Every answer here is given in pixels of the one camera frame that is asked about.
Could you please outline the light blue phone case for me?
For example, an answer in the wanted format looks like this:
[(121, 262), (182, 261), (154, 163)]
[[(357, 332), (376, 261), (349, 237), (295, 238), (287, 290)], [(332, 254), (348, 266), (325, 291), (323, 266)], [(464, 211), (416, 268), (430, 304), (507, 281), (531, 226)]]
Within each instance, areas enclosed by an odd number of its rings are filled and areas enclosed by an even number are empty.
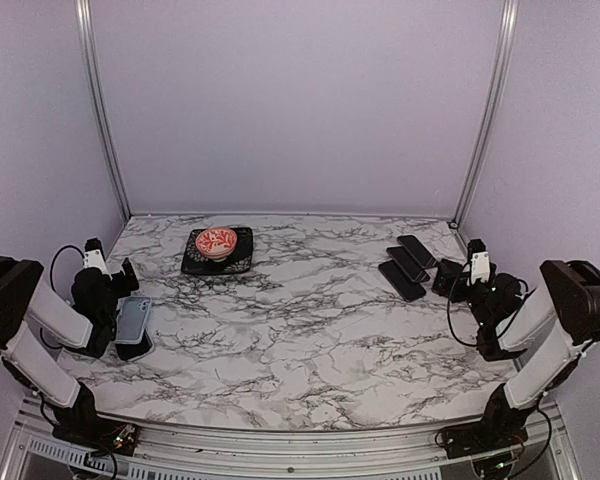
[(117, 316), (115, 344), (138, 345), (146, 332), (152, 301), (146, 296), (130, 296), (122, 300)]

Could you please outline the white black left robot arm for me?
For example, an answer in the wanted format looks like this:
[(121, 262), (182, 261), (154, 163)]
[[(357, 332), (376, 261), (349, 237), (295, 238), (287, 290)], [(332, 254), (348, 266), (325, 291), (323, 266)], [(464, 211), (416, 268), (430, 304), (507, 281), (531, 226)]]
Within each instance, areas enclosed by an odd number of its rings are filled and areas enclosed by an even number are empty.
[(93, 392), (64, 371), (33, 334), (33, 318), (51, 331), (65, 349), (91, 358), (101, 357), (113, 343), (118, 302), (139, 288), (129, 260), (120, 272), (104, 273), (96, 266), (79, 271), (67, 304), (43, 280), (43, 266), (34, 260), (0, 256), (0, 362), (26, 388), (36, 393), (43, 408), (51, 408), (57, 430), (72, 433), (86, 445), (109, 435), (128, 435), (135, 425), (101, 417)]

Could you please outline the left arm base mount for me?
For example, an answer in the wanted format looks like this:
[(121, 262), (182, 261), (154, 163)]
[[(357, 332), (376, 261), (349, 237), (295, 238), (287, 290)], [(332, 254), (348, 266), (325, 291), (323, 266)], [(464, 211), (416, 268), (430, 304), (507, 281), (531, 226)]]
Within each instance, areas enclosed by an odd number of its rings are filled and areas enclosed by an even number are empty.
[(138, 425), (111, 419), (101, 419), (94, 425), (59, 424), (52, 430), (57, 439), (124, 456), (134, 454), (139, 433)]

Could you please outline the black smartphone purple edge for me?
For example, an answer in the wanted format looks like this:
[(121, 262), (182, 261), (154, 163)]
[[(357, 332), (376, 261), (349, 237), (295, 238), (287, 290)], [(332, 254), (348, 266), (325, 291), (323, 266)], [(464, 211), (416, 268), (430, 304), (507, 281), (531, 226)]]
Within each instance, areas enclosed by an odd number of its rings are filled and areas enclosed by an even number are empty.
[(415, 235), (401, 235), (397, 241), (421, 268), (427, 270), (437, 266), (437, 259)]

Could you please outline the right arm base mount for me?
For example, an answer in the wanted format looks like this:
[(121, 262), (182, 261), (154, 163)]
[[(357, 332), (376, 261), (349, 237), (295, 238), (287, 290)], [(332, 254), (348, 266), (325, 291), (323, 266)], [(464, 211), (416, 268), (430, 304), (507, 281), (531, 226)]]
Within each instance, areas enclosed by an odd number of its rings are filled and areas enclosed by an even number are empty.
[(528, 433), (524, 427), (500, 432), (485, 432), (478, 422), (442, 428), (435, 436), (436, 444), (449, 459), (487, 453), (524, 443)]

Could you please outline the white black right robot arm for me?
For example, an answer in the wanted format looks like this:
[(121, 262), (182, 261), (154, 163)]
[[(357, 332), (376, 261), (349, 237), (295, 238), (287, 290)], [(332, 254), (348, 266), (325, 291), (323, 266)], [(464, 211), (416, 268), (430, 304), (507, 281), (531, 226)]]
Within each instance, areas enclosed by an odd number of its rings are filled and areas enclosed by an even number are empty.
[(528, 358), (490, 395), (478, 421), (441, 430), (444, 444), (499, 446), (600, 342), (600, 269), (585, 260), (546, 260), (540, 274), (535, 288), (505, 273), (478, 277), (469, 266), (454, 279), (447, 300), (469, 306), (477, 323), (472, 348), (486, 361)]

